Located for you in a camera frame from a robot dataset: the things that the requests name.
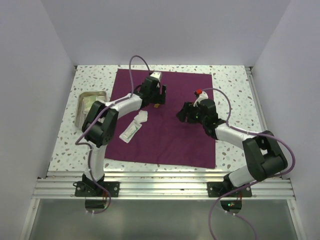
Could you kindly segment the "white gauze pad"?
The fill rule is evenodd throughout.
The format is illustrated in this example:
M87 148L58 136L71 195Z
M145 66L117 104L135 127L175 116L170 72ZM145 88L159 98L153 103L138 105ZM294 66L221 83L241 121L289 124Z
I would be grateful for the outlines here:
M134 120L141 124L148 120L148 112L145 110L140 110L139 113L134 117Z

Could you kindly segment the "purple cloth mat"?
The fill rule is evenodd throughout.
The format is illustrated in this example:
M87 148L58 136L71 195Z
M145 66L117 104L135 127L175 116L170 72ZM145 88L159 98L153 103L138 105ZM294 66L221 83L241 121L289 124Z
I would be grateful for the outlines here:
M165 104L144 108L147 121L129 143L120 139L134 117L133 111L121 117L105 151L105 158L157 165L180 165L214 169L216 142L207 136L201 124L180 122L176 114L185 102L194 102L194 92L213 87L212 76L203 73L163 72L166 85Z

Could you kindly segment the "suture packet white green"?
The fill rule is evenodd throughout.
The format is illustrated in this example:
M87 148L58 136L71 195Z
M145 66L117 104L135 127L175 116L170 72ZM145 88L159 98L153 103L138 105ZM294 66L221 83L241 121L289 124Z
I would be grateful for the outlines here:
M120 134L119 138L128 144L141 127L141 123L138 123L136 120L133 120L124 130L124 132Z

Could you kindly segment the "bagged bandage roll green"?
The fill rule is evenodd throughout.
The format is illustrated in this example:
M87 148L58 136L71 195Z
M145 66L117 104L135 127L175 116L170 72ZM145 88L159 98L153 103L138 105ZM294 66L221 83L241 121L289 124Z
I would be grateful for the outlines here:
M87 115L93 103L99 100L99 97L96 95L85 96L81 103L81 113Z

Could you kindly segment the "steel instrument tray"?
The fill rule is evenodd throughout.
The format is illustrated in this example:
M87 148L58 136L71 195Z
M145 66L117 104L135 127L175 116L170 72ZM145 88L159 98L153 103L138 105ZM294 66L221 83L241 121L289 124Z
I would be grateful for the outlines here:
M81 113L81 107L82 107L82 100L86 96L98 96L99 97L99 102L106 102L107 101L107 93L105 91L85 91L82 92L79 97L78 97L78 102L77 102L77 108L76 108L76 113L75 113L75 122L74 125L76 128L81 129L84 121L87 117L87 114L82 114Z

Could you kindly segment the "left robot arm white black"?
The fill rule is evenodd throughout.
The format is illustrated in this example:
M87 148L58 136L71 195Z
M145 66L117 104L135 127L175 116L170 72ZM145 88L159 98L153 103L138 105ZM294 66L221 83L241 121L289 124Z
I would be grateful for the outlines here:
M150 104L163 105L166 102L167 86L161 84L161 76L152 74L127 95L109 102L96 101L82 125L82 135L76 141L85 139L89 147L87 169L82 175L82 182L92 196L99 196L104 190L104 158L107 145L113 139L118 119L141 110Z

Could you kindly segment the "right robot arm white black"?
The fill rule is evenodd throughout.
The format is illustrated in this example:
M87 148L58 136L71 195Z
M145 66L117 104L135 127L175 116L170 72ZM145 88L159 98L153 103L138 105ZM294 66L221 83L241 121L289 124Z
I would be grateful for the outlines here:
M180 122L201 124L209 137L244 151L246 165L223 177L222 189L227 196L235 196L242 186L254 181L261 182L288 166L283 151L270 131L249 135L232 129L225 120L219 118L212 99L185 102L176 117Z

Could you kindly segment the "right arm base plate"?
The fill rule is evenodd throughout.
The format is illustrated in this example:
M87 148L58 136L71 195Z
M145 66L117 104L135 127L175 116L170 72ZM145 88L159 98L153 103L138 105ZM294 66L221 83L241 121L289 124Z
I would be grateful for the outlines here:
M236 189L235 187L226 186L222 181L209 181L206 183L206 185L207 185L207 194L209 198L218 198ZM227 197L235 197L235 198L239 198L239 197L250 198L252 196L253 194L250 187L238 190L237 192L233 192L227 195Z

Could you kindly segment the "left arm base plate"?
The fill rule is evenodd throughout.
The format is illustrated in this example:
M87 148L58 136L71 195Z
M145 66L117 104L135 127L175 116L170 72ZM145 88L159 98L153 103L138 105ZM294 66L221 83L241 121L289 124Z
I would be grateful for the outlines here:
M104 181L99 182L104 189L109 192L111 198L117 198L120 191L120 183L118 181ZM107 194L105 190L98 187L96 184L89 184L82 181L74 182L73 186L75 187L74 195L76 197L106 197Z

